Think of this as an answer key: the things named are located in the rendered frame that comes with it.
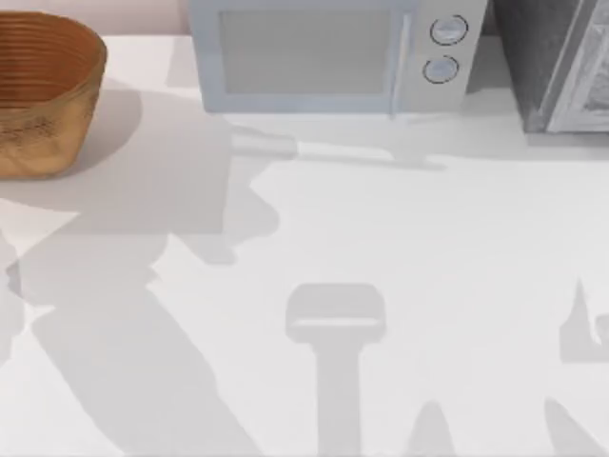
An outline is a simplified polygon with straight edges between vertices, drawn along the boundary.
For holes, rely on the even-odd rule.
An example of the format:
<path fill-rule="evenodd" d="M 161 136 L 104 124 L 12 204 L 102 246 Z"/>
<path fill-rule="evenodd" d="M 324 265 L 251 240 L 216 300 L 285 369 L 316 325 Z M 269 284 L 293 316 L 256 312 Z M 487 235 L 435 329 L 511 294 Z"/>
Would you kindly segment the microwave oven door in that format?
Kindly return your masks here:
<path fill-rule="evenodd" d="M 417 0 L 187 0 L 213 113 L 390 113 Z"/>

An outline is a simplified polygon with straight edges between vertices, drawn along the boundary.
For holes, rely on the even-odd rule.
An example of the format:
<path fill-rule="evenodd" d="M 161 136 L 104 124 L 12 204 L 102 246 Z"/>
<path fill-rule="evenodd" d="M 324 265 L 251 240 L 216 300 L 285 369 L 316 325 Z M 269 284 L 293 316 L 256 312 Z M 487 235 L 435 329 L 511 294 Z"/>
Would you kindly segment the round microwave knob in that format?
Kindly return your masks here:
<path fill-rule="evenodd" d="M 440 46 L 453 46 L 467 35 L 468 29 L 468 23 L 462 16 L 451 15 L 435 20 L 430 28 L 430 36 Z"/>
<path fill-rule="evenodd" d="M 448 55 L 429 59 L 422 69 L 426 81 L 434 85 L 446 84 L 457 77 L 459 62 Z"/>

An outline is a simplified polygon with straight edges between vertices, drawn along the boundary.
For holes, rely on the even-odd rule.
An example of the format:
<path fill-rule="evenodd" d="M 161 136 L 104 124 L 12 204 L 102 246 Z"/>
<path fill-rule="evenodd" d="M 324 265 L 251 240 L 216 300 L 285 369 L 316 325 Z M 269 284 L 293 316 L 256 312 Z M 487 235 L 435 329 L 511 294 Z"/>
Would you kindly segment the pale microwave oven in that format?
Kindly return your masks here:
<path fill-rule="evenodd" d="M 488 0 L 417 1 L 410 26 L 400 111 L 397 114 L 450 111 L 460 105 L 466 93 Z M 460 15 L 467 21 L 468 33 L 456 45 L 440 46 L 432 40 L 430 28 L 435 20 L 451 15 Z M 431 84 L 422 74 L 423 66 L 429 59 L 444 55 L 459 62 L 459 74 L 446 84 Z"/>

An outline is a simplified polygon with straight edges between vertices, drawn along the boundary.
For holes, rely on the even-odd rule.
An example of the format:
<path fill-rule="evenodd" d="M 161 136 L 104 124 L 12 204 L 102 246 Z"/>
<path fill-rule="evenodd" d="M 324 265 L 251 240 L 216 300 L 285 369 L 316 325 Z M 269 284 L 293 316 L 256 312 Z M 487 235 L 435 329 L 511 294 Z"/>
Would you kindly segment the brown woven basket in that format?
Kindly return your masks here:
<path fill-rule="evenodd" d="M 0 10 L 0 180 L 45 178 L 77 159 L 108 59 L 88 26 Z"/>

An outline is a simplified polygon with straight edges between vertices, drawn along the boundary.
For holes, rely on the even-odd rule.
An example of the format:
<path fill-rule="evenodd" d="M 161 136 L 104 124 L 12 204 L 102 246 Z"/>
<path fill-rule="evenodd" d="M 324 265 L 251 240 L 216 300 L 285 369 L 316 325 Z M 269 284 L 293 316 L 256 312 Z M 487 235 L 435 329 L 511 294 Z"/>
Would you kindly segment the grey cabinet door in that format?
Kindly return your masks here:
<path fill-rule="evenodd" d="M 560 61 L 547 129 L 609 132 L 609 0 L 582 0 Z"/>

